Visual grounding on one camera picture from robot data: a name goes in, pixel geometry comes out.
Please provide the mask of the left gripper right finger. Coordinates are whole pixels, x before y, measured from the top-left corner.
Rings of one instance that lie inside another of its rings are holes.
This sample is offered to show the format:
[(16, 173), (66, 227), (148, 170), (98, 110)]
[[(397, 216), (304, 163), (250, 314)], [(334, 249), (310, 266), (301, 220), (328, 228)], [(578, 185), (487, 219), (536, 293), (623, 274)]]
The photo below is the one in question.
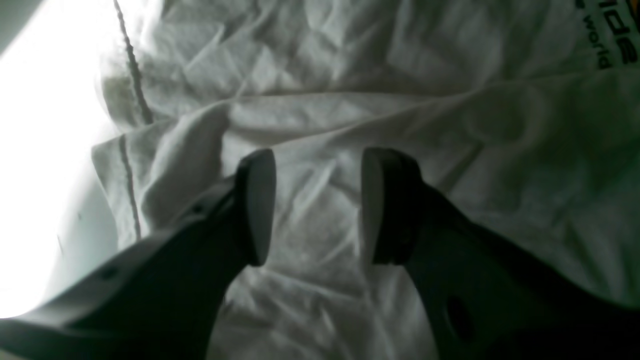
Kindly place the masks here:
[(639, 311), (594, 296), (462, 214), (418, 162), (370, 147), (363, 235), (409, 275), (441, 360), (637, 360)]

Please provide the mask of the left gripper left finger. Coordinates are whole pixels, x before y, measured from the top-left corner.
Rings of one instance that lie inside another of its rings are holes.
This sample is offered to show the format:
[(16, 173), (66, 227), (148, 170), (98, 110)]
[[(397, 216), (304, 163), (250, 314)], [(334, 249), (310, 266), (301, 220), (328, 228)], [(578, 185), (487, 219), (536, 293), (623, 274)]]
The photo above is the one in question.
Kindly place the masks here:
[(275, 155), (247, 155), (168, 226), (52, 300), (4, 318), (1, 350), (26, 360), (202, 360), (230, 284), (270, 250)]

